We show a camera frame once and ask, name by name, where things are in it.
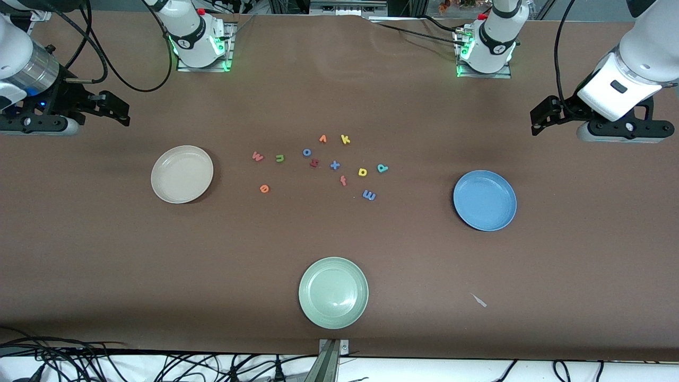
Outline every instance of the gray floor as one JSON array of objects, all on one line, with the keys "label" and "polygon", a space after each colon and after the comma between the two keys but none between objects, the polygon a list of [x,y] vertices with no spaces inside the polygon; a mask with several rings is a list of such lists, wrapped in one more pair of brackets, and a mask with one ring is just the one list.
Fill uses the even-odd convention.
[{"label": "gray floor", "polygon": [[[146,10],[142,0],[92,0],[92,8],[96,10],[143,11]],[[536,0],[544,4],[546,0]],[[569,0],[557,0],[547,20],[560,20]],[[576,0],[568,15],[569,20],[578,21],[632,21],[627,11],[625,0]]]}]

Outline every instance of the plate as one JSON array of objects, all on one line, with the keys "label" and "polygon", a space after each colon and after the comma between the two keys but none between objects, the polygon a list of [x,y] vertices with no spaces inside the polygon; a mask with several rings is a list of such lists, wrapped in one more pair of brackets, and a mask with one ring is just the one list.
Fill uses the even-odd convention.
[{"label": "plate", "polygon": [[151,187],[167,203],[188,203],[205,192],[214,166],[208,153],[196,146],[179,146],[162,154],[151,171]]},{"label": "plate", "polygon": [[346,328],[368,305],[368,281],[361,269],[345,258],[320,259],[301,278],[299,304],[306,317],[321,328]]},{"label": "plate", "polygon": [[453,205],[464,222],[482,231],[497,231],[516,214],[516,194],[498,174],[476,170],[464,174],[453,191]]}]

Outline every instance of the tabletop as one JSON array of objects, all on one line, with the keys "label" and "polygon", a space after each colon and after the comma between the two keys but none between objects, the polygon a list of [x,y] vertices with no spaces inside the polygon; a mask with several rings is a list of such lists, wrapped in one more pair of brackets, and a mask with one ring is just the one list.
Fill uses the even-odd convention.
[{"label": "tabletop", "polygon": [[[577,123],[531,136],[530,110],[555,94],[556,27],[528,22],[513,77],[484,80],[456,77],[449,44],[359,17],[256,16],[229,73],[173,73],[152,93],[114,77],[89,86],[129,103],[131,125],[88,116],[74,137],[0,137],[0,322],[143,349],[314,353],[319,338],[349,338],[362,355],[676,359],[679,138],[585,143]],[[630,28],[567,23],[565,92]],[[162,79],[149,14],[95,12],[94,30],[129,82]],[[79,42],[57,18],[34,38],[62,63]],[[89,47],[72,67],[100,70]],[[679,122],[674,92],[655,101],[657,119]],[[185,205],[150,184],[178,145],[215,164]],[[452,208],[454,184],[477,169],[517,195],[497,232]],[[297,300],[327,256],[369,284],[363,316],[341,330],[312,324]]]}]

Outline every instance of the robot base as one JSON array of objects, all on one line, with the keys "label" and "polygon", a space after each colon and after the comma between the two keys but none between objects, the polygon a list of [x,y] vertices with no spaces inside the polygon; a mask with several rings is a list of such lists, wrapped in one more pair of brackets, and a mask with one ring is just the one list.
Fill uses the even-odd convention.
[{"label": "robot base", "polygon": [[181,59],[179,59],[177,61],[177,71],[193,71],[203,73],[222,73],[225,71],[231,71],[231,65],[234,59],[234,48],[236,44],[235,34],[238,30],[238,23],[224,22],[223,25],[224,28],[222,33],[218,33],[216,37],[223,37],[223,41],[220,41],[217,43],[217,45],[219,46],[219,44],[223,44],[224,54],[212,64],[202,68],[190,67],[186,65]]},{"label": "robot base", "polygon": [[504,64],[502,69],[495,73],[481,73],[472,69],[469,64],[462,59],[462,51],[469,48],[472,36],[472,25],[466,24],[463,28],[458,28],[457,31],[453,32],[453,41],[462,41],[465,45],[455,45],[455,61],[457,64],[458,77],[476,77],[476,78],[511,78],[511,70],[509,68],[509,62]]}]

